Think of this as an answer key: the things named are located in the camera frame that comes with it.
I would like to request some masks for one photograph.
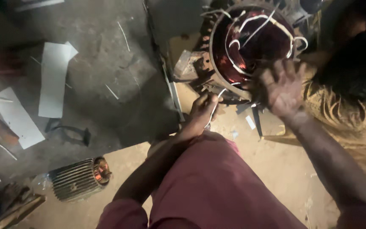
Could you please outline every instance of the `hand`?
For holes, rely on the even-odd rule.
[[[267,69],[261,75],[262,81],[268,91],[268,103],[272,113],[284,118],[297,113],[302,103],[302,75],[305,73],[306,64],[301,64],[296,73],[293,61],[282,60],[274,63],[274,73],[277,82],[274,80],[272,72]]]
[[[211,121],[216,119],[218,109],[215,109],[212,117],[211,113],[218,106],[218,101],[219,98],[214,93],[205,93],[196,99],[191,108],[188,124],[179,133],[180,137],[184,140],[189,140],[200,136],[203,133],[204,127],[209,123],[210,118]]]

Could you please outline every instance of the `wire scrap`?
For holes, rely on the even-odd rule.
[[[129,49],[128,41],[126,40],[126,36],[125,36],[124,30],[122,29],[121,24],[119,22],[118,22],[118,25],[119,25],[119,27],[120,27],[120,29],[122,31],[122,34],[124,34],[126,46],[128,47],[128,51],[130,52],[131,50]]]
[[[111,94],[116,98],[119,99],[118,96],[111,90],[111,88],[109,88],[109,86],[107,86],[108,90],[111,92]]]
[[[237,85],[237,84],[241,84],[241,82],[232,83],[231,85]],[[224,92],[224,91],[227,91],[227,89],[226,89],[226,88],[224,88],[224,89],[223,89],[223,90],[218,94],[218,98],[220,98],[220,97],[221,97],[221,95],[223,94],[223,92]],[[211,115],[210,115],[210,121],[207,123],[207,125],[206,125],[204,128],[206,128],[206,127],[210,124],[211,119],[213,118],[214,111],[216,111],[217,106],[218,106],[218,103],[216,104],[216,106],[214,107],[213,111],[211,112]]]
[[[36,63],[38,63],[39,65],[42,65],[37,59],[35,59],[34,57],[30,57],[31,59],[33,59],[34,61],[36,61]]]

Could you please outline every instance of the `white paper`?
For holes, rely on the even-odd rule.
[[[68,46],[70,46],[71,48],[72,48],[72,51],[70,52],[70,57],[69,57],[69,61],[75,56],[75,55],[77,55],[78,53],[79,53],[79,51],[77,51],[74,47],[73,47],[73,45],[72,44],[70,44],[70,42],[66,42],[66,43],[64,43],[65,45],[68,45]]]
[[[12,103],[0,102],[0,114],[9,128],[19,137],[23,149],[45,140],[28,112],[19,102],[12,88],[0,92],[0,97],[12,100]]]
[[[248,115],[245,119],[247,120],[247,122],[248,122],[249,126],[251,127],[251,129],[255,129],[256,126],[255,126],[254,122],[252,122],[251,117],[249,117],[249,115]]]
[[[42,56],[42,88],[40,89],[39,116],[63,116],[64,86],[71,47],[46,42]]]

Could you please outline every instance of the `concrete floor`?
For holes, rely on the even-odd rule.
[[[196,94],[184,84],[178,85],[178,92],[183,112],[189,112]],[[211,130],[231,140],[234,130],[239,133],[234,141],[244,160],[268,189],[307,228],[328,229],[334,226],[339,213],[334,201],[319,181],[304,149],[260,141],[257,130],[251,130],[245,120],[247,115],[252,117],[251,110],[237,115],[236,108],[230,106],[224,111],[225,114],[220,115],[212,123]],[[279,127],[281,121],[268,111],[261,114],[261,123],[265,135],[282,131],[282,127]],[[105,190],[87,200],[63,203],[55,198],[51,190],[44,190],[48,200],[16,228],[95,228],[103,208],[112,200],[124,180],[145,160],[149,147],[148,143],[141,143],[106,154],[104,157],[113,173],[113,178]],[[151,207],[152,200],[149,198],[144,203],[148,214]]]

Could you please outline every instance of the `person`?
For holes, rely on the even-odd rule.
[[[265,70],[271,112],[308,154],[341,215],[338,228],[366,228],[366,175],[301,108],[305,64],[277,61]],[[204,131],[217,95],[203,95],[191,121],[136,169],[105,208],[97,228],[306,228],[242,160],[235,143]],[[142,204],[151,195],[148,219]]]
[[[366,149],[366,0],[354,0],[332,34],[331,50],[300,55],[309,63],[301,90],[305,110],[344,148]],[[300,145],[288,130],[265,139]]]

